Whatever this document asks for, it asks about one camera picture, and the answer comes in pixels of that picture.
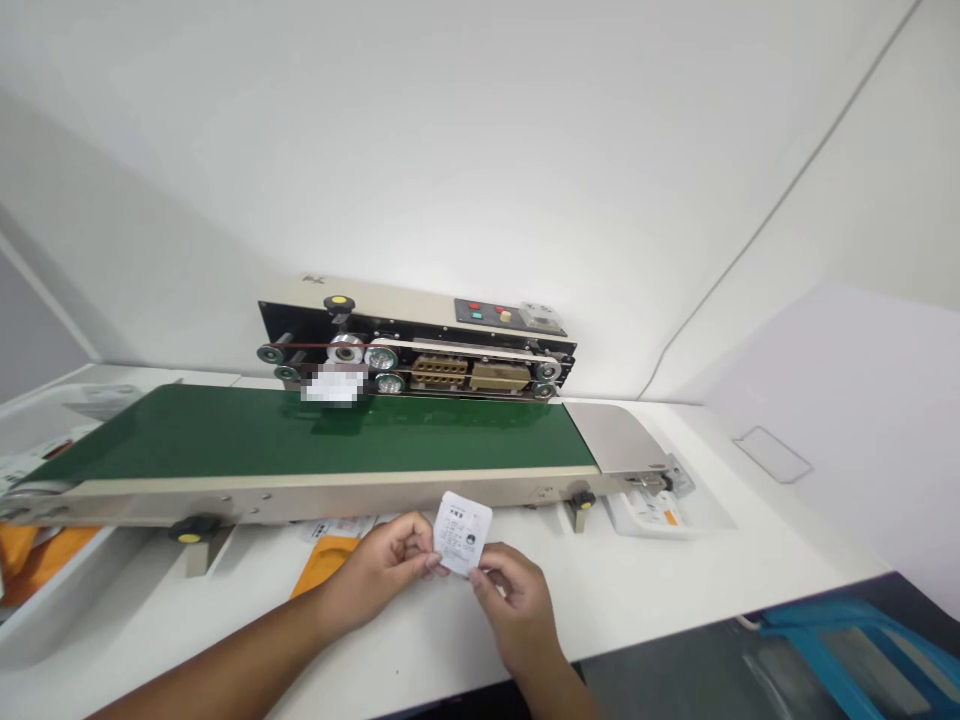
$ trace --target control panel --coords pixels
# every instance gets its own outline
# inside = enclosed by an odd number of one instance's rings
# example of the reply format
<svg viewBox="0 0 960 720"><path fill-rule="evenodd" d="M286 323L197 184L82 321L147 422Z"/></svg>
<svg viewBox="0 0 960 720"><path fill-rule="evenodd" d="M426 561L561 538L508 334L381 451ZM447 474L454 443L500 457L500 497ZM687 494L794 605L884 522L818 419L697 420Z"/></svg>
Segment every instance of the control panel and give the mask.
<svg viewBox="0 0 960 720"><path fill-rule="evenodd" d="M567 337L567 333L559 326L553 329L543 324L535 326L526 323L523 314L527 314L527 312L510 305L464 300L462 298L454 298L453 305L457 322L467 323L468 325L483 325L489 328L520 330L540 335Z"/></svg>

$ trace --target finger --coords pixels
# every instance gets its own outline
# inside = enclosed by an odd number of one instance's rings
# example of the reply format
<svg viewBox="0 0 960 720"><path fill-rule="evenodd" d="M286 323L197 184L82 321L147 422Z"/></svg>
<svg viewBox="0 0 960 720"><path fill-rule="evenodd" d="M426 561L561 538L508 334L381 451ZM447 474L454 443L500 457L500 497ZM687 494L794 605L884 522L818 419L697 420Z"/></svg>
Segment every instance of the finger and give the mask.
<svg viewBox="0 0 960 720"><path fill-rule="evenodd" d="M404 544L410 538L416 538L416 543L423 552L433 550L433 527L430 521L418 512L409 512L387 523L391 540L402 541Z"/></svg>
<svg viewBox="0 0 960 720"><path fill-rule="evenodd" d="M522 561L518 560L513 553L498 547L499 545L502 545L502 543L494 543L484 547L483 554L480 556L480 569L498 570L504 579L510 583L512 591L524 592L529 587L531 579L540 573L540 568L526 558L523 558Z"/></svg>
<svg viewBox="0 0 960 720"><path fill-rule="evenodd" d="M473 594L477 596L477 602L480 603L487 617L494 617L507 608L507 602L500 595L493 580L479 568L470 568L470 584L473 586Z"/></svg>
<svg viewBox="0 0 960 720"><path fill-rule="evenodd" d="M510 584L510 581L507 580L506 576L499 570L491 570L487 573L487 577L493 581L494 585L502 587L507 595L513 594L513 585Z"/></svg>
<svg viewBox="0 0 960 720"><path fill-rule="evenodd" d="M440 556L436 553L419 553L416 557L390 568L387 574L396 583L396 592L400 592L418 577L421 577L424 571L432 571L439 562Z"/></svg>

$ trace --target white table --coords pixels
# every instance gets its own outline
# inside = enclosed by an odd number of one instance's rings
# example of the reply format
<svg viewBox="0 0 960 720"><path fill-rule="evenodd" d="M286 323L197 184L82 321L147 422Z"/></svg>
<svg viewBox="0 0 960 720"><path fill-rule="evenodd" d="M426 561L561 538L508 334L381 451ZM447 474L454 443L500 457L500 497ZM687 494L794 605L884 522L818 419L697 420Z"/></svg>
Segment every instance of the white table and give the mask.
<svg viewBox="0 0 960 720"><path fill-rule="evenodd" d="M543 568L570 660L888 571L776 486L706 409L615 404L678 455L738 529L693 541L627 538L597 507L585 533L574 535L559 506L497 510L489 540L516 546ZM289 596L312 547L303 535L297 526L240 527L210 573L194 579L185 577L177 545L149 541L58 649L0 674L3 714L82 717L203 650ZM320 656L271 717L375 717L507 677L469 584L437 579Z"/></svg>

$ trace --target adjustment knob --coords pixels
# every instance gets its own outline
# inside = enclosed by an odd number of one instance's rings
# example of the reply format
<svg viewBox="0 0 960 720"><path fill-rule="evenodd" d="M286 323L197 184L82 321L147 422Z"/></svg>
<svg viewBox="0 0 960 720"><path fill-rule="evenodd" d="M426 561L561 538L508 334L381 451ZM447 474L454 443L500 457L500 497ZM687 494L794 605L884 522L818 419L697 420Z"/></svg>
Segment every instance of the adjustment knob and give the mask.
<svg viewBox="0 0 960 720"><path fill-rule="evenodd" d="M191 515L174 523L167 530L167 537L185 545L209 542L220 530L220 518L216 515Z"/></svg>
<svg viewBox="0 0 960 720"><path fill-rule="evenodd" d="M573 506L580 508L581 510L589 510L593 507L593 504L597 501L597 496L594 495L589 490L582 490L581 492L576 493L570 502L573 503Z"/></svg>
<svg viewBox="0 0 960 720"><path fill-rule="evenodd" d="M346 295L331 295L324 298L323 306L336 315L349 315L357 304L353 301L353 298L348 298Z"/></svg>

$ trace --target white wall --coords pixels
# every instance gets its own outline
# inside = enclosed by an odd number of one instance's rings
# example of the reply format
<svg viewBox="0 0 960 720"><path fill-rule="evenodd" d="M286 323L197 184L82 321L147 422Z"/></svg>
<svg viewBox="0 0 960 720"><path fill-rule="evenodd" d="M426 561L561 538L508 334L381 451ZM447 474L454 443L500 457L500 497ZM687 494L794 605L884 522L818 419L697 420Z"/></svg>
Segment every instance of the white wall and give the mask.
<svg viewBox="0 0 960 720"><path fill-rule="evenodd" d="M645 397L698 401L825 278L960 310L960 4L925 0Z"/></svg>
<svg viewBox="0 0 960 720"><path fill-rule="evenodd" d="M907 7L7 2L0 217L108 361L262 373L318 270L550 303L633 397Z"/></svg>
<svg viewBox="0 0 960 720"><path fill-rule="evenodd" d="M0 405L90 361L0 234Z"/></svg>

